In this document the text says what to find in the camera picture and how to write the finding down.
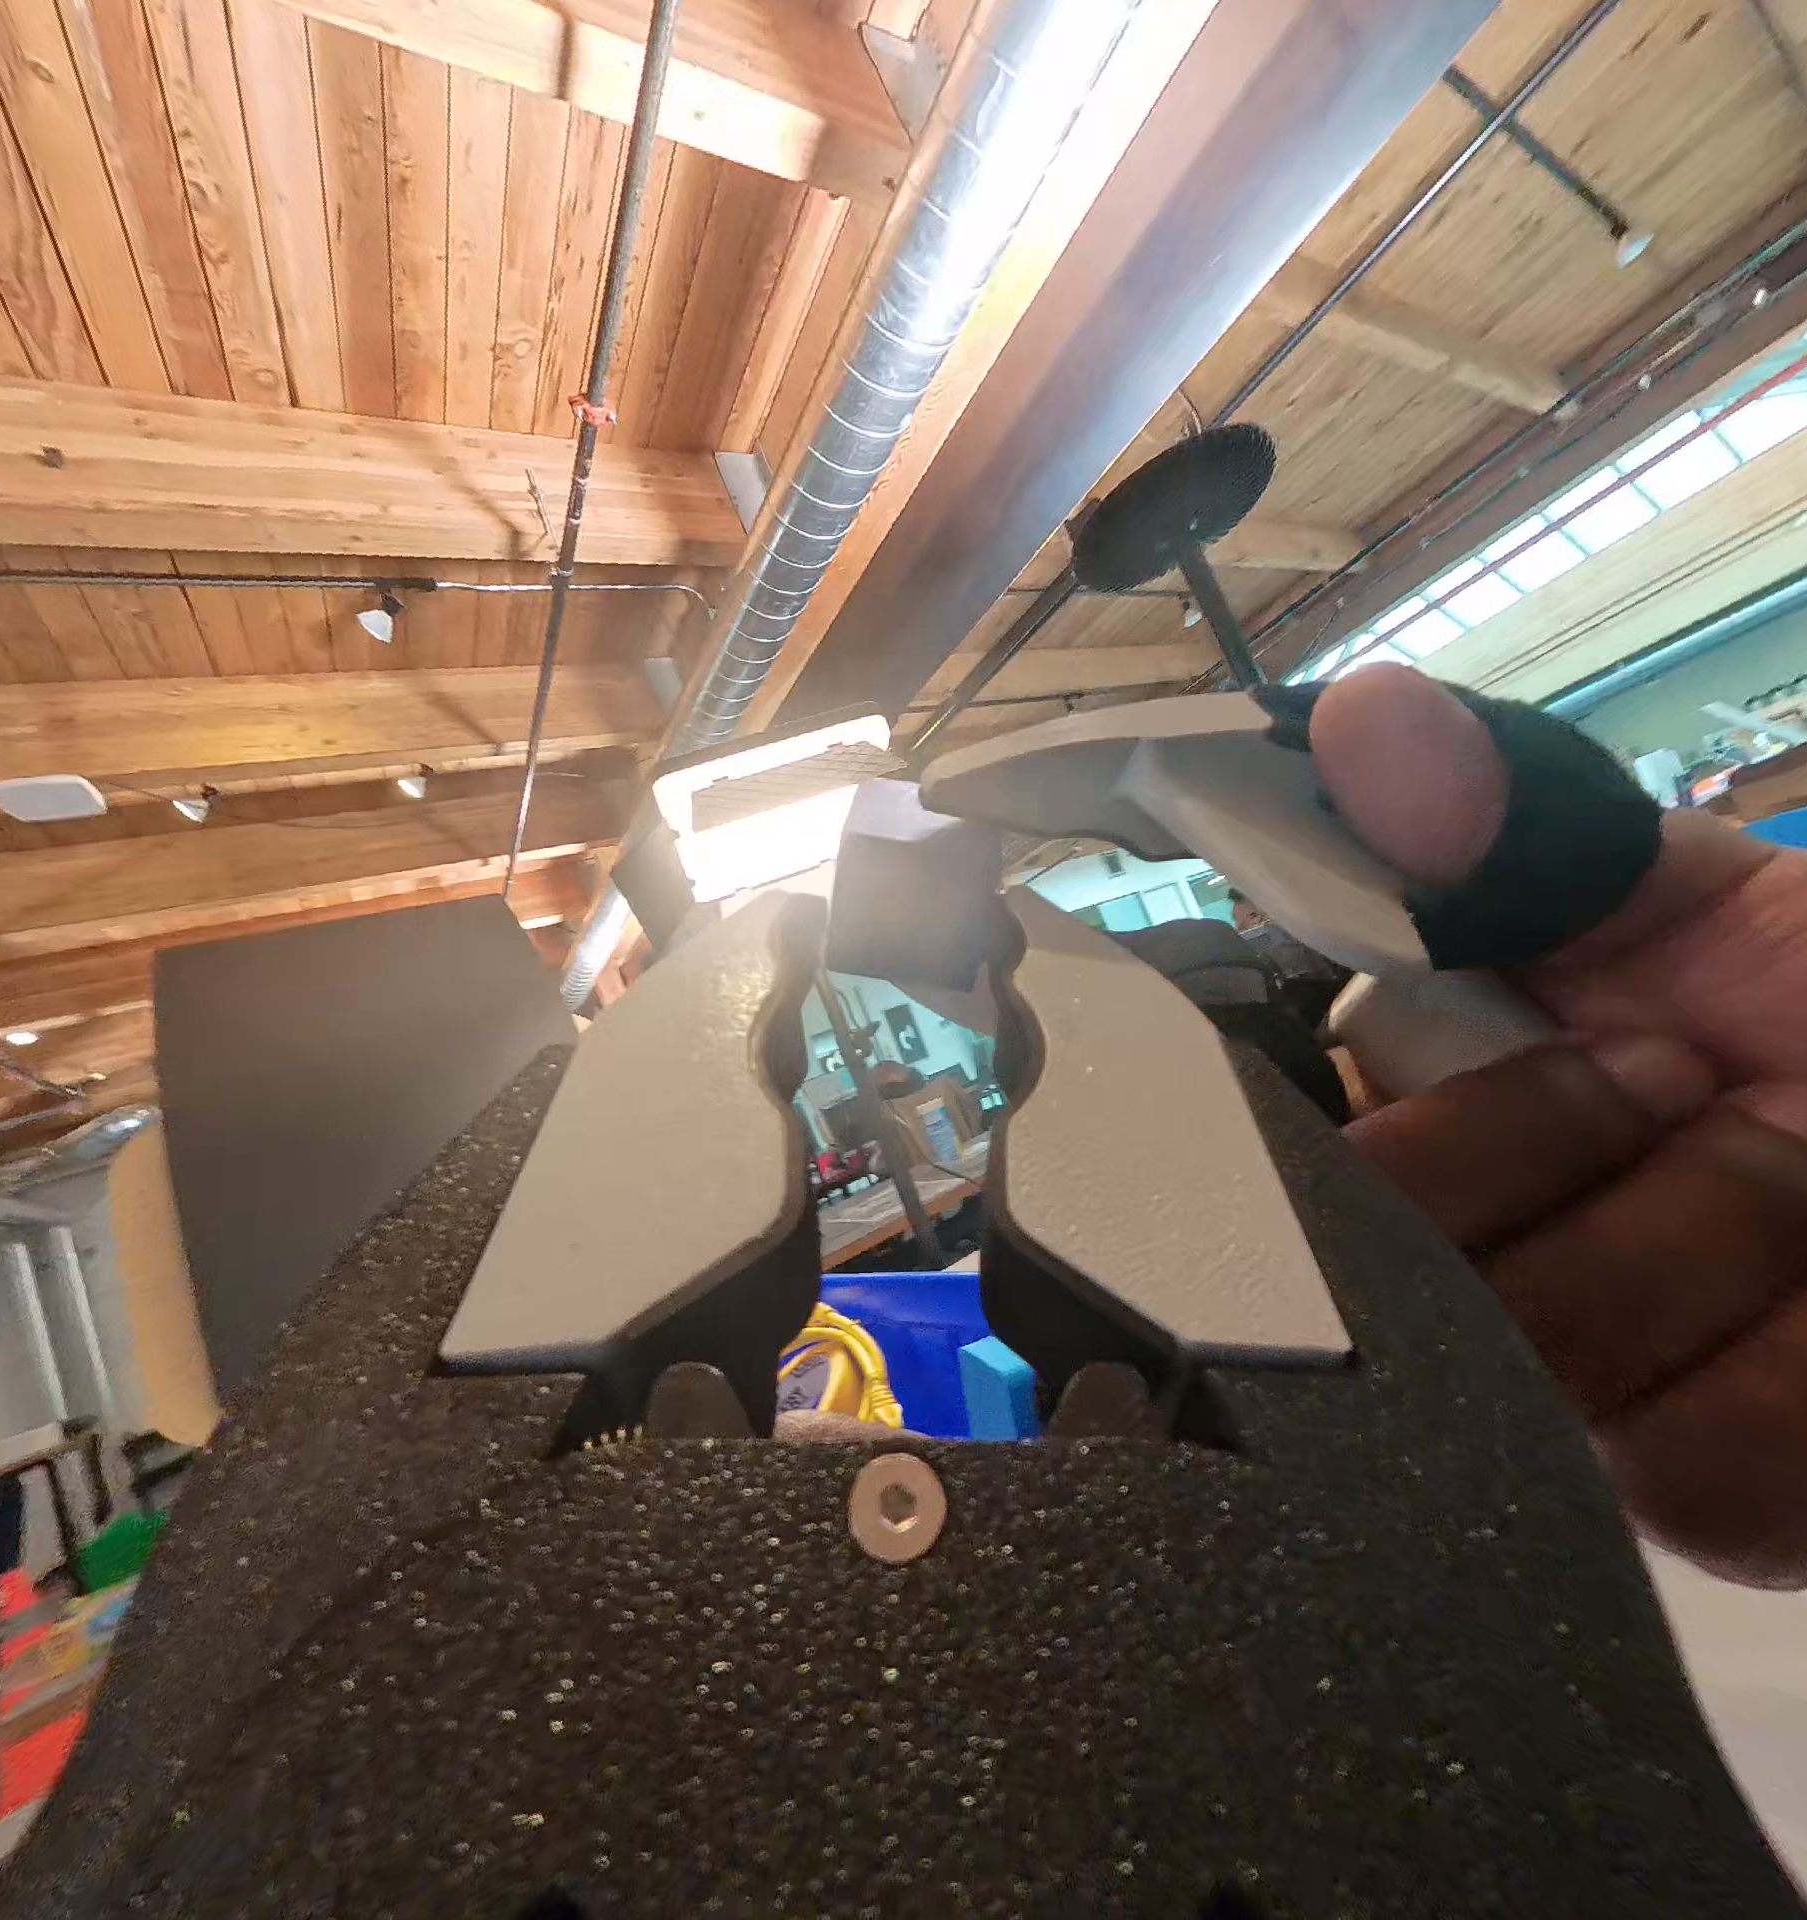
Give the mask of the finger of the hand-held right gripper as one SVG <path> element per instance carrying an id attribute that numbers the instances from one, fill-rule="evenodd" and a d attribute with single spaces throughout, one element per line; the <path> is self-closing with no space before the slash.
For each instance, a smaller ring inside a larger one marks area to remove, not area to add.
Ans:
<path id="1" fill-rule="evenodd" d="M 1307 761 L 1247 693 L 1189 693 L 1075 713 L 938 755 L 926 809 L 1043 837 L 1107 841 L 1149 861 L 1217 863 L 1235 831 L 1307 821 Z"/>

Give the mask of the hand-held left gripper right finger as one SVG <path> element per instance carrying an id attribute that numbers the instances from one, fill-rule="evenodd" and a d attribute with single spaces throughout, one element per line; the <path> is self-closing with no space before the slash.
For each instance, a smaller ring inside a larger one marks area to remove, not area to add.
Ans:
<path id="1" fill-rule="evenodd" d="M 986 1322 L 1049 1420 L 1201 1420 L 1233 1372 L 1337 1374 L 1351 1334 L 1223 1036 L 1023 887 L 990 967 L 1012 1064 Z"/>

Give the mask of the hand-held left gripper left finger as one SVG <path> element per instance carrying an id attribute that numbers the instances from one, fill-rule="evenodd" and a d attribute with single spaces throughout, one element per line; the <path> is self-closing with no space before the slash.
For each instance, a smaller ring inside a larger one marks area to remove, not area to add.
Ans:
<path id="1" fill-rule="evenodd" d="M 436 1350 L 446 1376 L 578 1376 L 584 1428 L 722 1378 L 774 1428 L 820 1296 L 794 1090 L 826 903 L 762 893 L 656 961 L 586 1032 Z"/>

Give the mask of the dark blue wooden block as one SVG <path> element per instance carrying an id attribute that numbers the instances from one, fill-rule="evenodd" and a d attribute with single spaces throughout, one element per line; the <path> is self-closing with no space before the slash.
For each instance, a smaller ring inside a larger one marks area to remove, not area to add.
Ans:
<path id="1" fill-rule="evenodd" d="M 962 996 L 990 951 L 1002 831 L 924 807 L 914 781 L 866 781 L 850 803 L 830 893 L 834 974 Z"/>

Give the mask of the large blue storage bin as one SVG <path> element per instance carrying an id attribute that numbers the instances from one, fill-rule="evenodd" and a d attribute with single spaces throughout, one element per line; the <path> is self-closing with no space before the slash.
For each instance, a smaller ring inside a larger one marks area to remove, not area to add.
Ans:
<path id="1" fill-rule="evenodd" d="M 968 1444 L 956 1356 L 988 1334 L 972 1268 L 826 1276 L 782 1356 L 778 1406 Z"/>

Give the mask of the person's right hand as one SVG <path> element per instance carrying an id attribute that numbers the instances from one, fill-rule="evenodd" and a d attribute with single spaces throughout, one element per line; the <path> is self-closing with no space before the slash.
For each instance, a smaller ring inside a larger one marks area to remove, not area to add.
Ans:
<path id="1" fill-rule="evenodd" d="M 1559 1032 L 1345 1140 L 1467 1258 L 1658 1549 L 1807 1591 L 1807 851 L 1660 811 L 1515 974 Z"/>

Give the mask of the light blue block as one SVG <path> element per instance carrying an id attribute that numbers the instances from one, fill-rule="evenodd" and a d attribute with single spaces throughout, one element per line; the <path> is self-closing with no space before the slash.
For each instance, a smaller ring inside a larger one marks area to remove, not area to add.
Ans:
<path id="1" fill-rule="evenodd" d="M 964 1434 L 972 1444 L 1018 1446 L 1039 1438 L 1033 1370 L 1000 1338 L 966 1342 L 956 1356 Z"/>

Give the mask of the black pole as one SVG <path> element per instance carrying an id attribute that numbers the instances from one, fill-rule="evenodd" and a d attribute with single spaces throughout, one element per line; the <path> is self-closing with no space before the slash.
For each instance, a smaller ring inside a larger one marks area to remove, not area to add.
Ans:
<path id="1" fill-rule="evenodd" d="M 1227 681 L 1239 691 L 1265 685 L 1265 673 L 1229 611 L 1207 547 L 1233 531 L 1267 491 L 1277 468 L 1273 438 L 1253 422 L 1203 428 L 1135 468 L 1079 515 L 1071 557 L 1037 589 L 1002 637 L 942 697 L 918 733 L 890 749 L 922 765 L 942 733 L 982 689 L 1079 593 L 1121 593 L 1179 575 L 1219 647 Z"/>

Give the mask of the black wood-edged panel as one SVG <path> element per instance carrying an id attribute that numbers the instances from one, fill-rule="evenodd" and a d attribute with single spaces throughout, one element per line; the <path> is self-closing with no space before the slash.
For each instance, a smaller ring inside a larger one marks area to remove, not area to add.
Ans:
<path id="1" fill-rule="evenodd" d="M 343 1248 L 574 1020 L 498 897 L 161 951 L 109 1160 L 119 1426 L 203 1446 Z"/>

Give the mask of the studio light panel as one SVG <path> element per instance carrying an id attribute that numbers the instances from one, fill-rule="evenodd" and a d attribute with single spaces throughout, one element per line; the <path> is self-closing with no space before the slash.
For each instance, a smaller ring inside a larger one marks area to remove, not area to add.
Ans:
<path id="1" fill-rule="evenodd" d="M 866 705 L 660 759 L 610 871 L 650 953 L 774 887 L 814 891 L 856 791 L 898 769 Z"/>

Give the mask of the grey ceiling conduit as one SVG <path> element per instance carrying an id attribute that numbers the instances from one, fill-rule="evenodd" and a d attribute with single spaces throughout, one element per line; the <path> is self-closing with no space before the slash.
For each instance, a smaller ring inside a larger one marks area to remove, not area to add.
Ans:
<path id="1" fill-rule="evenodd" d="M 602 430 L 612 422 L 612 414 L 606 404 L 610 364 L 622 330 L 628 278 L 650 182 L 656 124 L 664 102 L 668 66 L 680 12 L 680 3 L 654 3 L 650 7 L 650 26 L 638 78 L 634 118 L 630 122 L 630 134 L 626 140 L 618 180 L 614 222 L 610 228 L 600 300 L 594 310 L 584 380 L 578 396 L 570 402 L 576 428 L 572 466 L 560 523 L 560 539 L 556 543 L 554 563 L 546 575 L 544 627 L 536 657 L 522 779 L 516 793 L 514 821 L 500 883 L 502 899 L 506 899 L 512 891 L 520 855 L 526 843 L 534 769 L 544 735 L 556 657 L 560 651 L 566 599 L 578 559 L 578 525 L 582 517 L 584 493 L 590 482 L 596 444 Z"/>

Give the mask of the silver ventilation duct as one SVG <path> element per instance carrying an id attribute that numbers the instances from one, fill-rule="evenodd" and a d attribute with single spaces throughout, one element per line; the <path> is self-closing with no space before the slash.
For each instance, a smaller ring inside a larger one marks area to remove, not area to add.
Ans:
<path id="1" fill-rule="evenodd" d="M 1129 34 L 1123 3 L 976 5 L 794 440 L 668 713 L 666 759 L 764 725 L 1059 252 L 990 278 Z"/>

